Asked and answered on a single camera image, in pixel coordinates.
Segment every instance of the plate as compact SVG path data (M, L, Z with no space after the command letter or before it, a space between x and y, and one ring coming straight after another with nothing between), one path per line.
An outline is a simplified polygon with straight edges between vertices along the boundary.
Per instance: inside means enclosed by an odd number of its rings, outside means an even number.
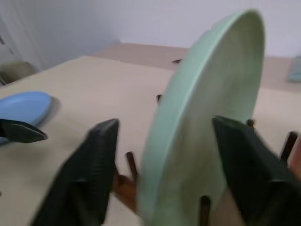
M0 100L0 118L24 121L37 126L47 115L51 96L44 92L23 92ZM0 143L7 139L0 137Z
M144 225L198 225L203 195L216 208L226 181L211 118L252 117L263 58L261 16L245 10L216 23L179 64L142 157L137 207Z

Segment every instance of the wooden peg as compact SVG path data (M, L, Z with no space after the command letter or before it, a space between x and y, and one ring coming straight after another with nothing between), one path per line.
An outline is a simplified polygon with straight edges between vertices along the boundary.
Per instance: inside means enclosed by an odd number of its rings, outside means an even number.
M283 150L280 155L280 160L283 161L286 165L287 165L288 157L292 152L293 146L295 145L297 138L298 138L298 133L294 131L289 132L287 135L286 142L283 146Z
M130 170L131 170L131 174L132 174L133 180L134 180L135 183L137 183L138 172L137 172L137 167L136 167L136 163L135 163L133 152L126 153L126 158L127 158L128 166L130 167Z
M157 95L156 98L157 98L157 104L159 104L159 101L160 101L160 98L162 97L162 95Z
M208 196L202 196L199 199L199 226L209 226L211 201Z
M121 187L122 181L121 181L121 176L118 172L117 167L115 166L115 173L114 173L114 181L113 181L113 190L114 191L119 191Z
M173 61L173 63L175 63L175 64L179 64L181 61L182 61L182 59L179 59L179 60L174 60L174 61Z
M251 129L254 129L254 124L255 124L255 121L253 119L248 119L246 121L246 124L248 125L248 127L250 127Z
M121 175L120 189L114 192L123 204L136 213L136 184L132 180Z

